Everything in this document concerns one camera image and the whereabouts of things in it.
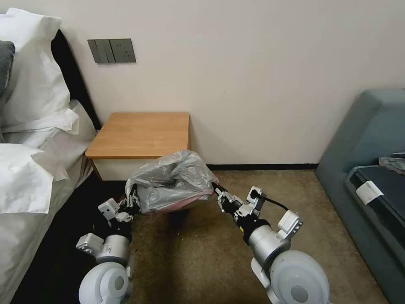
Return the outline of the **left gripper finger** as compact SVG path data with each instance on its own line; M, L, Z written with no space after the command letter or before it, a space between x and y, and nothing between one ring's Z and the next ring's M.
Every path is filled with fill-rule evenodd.
M135 185L132 185L129 195L126 196L126 212L135 213Z
M140 206L139 206L139 197L138 197L138 195L135 195L135 213L127 213L126 222L132 222L134 216L137 214L140 214Z

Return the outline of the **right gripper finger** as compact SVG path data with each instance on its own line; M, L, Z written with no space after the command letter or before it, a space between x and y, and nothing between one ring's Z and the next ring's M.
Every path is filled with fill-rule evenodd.
M235 200L229 200L228 198L218 198L218 205L222 213L227 213L232 216L233 219L238 218L238 202Z
M219 205L223 205L225 202L229 202L232 205L242 205L243 201L235 195L231 195L224 187L212 182L214 192L217 194L217 202Z

